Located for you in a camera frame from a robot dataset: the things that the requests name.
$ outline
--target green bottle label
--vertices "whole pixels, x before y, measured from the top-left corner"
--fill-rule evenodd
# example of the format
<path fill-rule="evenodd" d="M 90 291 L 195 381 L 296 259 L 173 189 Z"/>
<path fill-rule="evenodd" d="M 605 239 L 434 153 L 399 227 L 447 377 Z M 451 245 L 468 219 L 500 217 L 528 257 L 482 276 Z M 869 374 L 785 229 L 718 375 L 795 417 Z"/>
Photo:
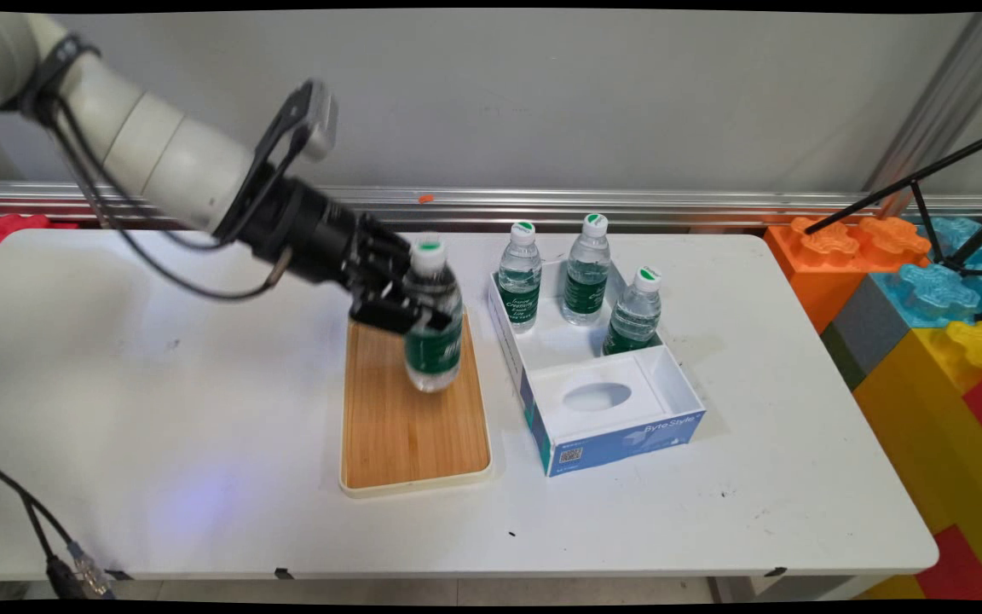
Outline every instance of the green bottle label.
<path fill-rule="evenodd" d="M 460 362 L 460 317 L 444 331 L 424 329 L 404 335 L 408 365 L 424 374 L 445 373 Z"/>
<path fill-rule="evenodd" d="M 601 345 L 601 355 L 611 356 L 612 354 L 619 354 L 621 352 L 630 352 L 630 350 L 640 350 L 647 345 L 650 345 L 650 339 L 653 339 L 654 335 L 650 335 L 649 339 L 646 341 L 635 341 L 630 337 L 624 337 L 620 334 L 620 331 L 616 330 L 615 326 L 612 326 L 612 322 L 609 322 L 609 333 L 604 335 L 604 344 Z"/>
<path fill-rule="evenodd" d="M 499 284 L 499 296 L 506 306 L 506 317 L 510 322 L 519 325 L 537 317 L 537 299 L 540 295 L 540 284 L 529 292 L 510 292 Z"/>
<path fill-rule="evenodd" d="M 568 275 L 563 291 L 566 306 L 575 314 L 592 314 L 593 311 L 600 310 L 601 303 L 604 302 L 604 284 L 607 282 L 608 277 L 605 277 L 596 284 L 584 284 L 574 281 Z"/>

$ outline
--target bamboo cutting board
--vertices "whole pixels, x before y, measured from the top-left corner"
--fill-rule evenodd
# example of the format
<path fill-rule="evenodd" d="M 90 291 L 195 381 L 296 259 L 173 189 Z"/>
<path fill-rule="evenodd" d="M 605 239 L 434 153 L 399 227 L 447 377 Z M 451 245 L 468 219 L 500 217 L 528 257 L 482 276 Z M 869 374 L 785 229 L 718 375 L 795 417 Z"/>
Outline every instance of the bamboo cutting board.
<path fill-rule="evenodd" d="M 347 326 L 343 448 L 339 482 L 354 497 L 475 482 L 490 473 L 468 315 L 460 372 L 447 389 L 429 394 L 408 380 L 401 335 Z"/>

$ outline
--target qr code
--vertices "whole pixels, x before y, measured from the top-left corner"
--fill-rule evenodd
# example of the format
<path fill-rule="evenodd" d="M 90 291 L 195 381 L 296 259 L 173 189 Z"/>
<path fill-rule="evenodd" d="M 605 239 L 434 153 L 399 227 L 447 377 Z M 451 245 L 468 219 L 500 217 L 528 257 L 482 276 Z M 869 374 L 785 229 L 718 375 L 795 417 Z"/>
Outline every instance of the qr code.
<path fill-rule="evenodd" d="M 570 462 L 581 458 L 581 448 L 568 450 L 560 454 L 560 462 Z"/>

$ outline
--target robotic arm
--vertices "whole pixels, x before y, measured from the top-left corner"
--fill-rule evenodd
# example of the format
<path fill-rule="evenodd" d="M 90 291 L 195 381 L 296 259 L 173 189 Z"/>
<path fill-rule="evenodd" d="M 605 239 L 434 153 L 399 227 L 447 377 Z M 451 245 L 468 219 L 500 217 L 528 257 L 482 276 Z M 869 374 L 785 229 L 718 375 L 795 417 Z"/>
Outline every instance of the robotic arm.
<path fill-rule="evenodd" d="M 75 176 L 86 177 L 88 166 L 124 197 L 139 194 L 218 239 L 196 248 L 243 241 L 253 256 L 275 265 L 257 292 L 199 290 L 161 269 L 98 205 L 101 197 L 90 194 L 98 215 L 104 213 L 140 256 L 188 290 L 249 298 L 290 271 L 314 284 L 342 285 L 354 299 L 350 317 L 370 326 L 404 333 L 413 326 L 443 329 L 451 320 L 404 294 L 408 242 L 369 214 L 355 214 L 284 175 L 299 153 L 322 159 L 332 150 L 336 104 L 320 82 L 297 87 L 249 151 L 121 78 L 96 49 L 47 15 L 0 13 L 0 110 L 13 109 L 50 129 L 66 152 L 86 152 L 85 160 L 67 160 Z M 287 137 L 289 152 L 277 165 L 270 163 L 269 155 Z"/>

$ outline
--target plastic bottle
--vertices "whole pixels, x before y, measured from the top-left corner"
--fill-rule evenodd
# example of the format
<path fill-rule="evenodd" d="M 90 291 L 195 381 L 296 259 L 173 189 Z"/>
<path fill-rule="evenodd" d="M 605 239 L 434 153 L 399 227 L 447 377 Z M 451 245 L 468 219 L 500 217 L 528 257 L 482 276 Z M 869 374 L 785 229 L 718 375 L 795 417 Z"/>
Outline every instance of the plastic bottle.
<path fill-rule="evenodd" d="M 592 325 L 601 315 L 604 284 L 609 279 L 612 252 L 609 250 L 609 220 L 590 213 L 581 225 L 581 234 L 570 247 L 563 290 L 563 318 L 572 325 Z"/>
<path fill-rule="evenodd" d="M 465 307 L 460 286 L 445 264 L 445 246 L 439 240 L 422 240 L 412 248 L 412 268 L 404 276 L 404 288 L 412 300 L 429 304 L 452 316 L 447 329 L 414 327 L 404 337 L 408 378 L 423 392 L 447 388 L 460 371 L 461 320 Z"/>
<path fill-rule="evenodd" d="M 514 332 L 531 329 L 540 295 L 540 252 L 533 222 L 517 222 L 510 228 L 510 245 L 499 260 L 499 295 Z"/>
<path fill-rule="evenodd" d="M 638 350 L 650 345 L 661 317 L 661 273 L 643 267 L 635 273 L 635 282 L 616 300 L 608 334 L 604 335 L 601 355 L 609 356 Z"/>

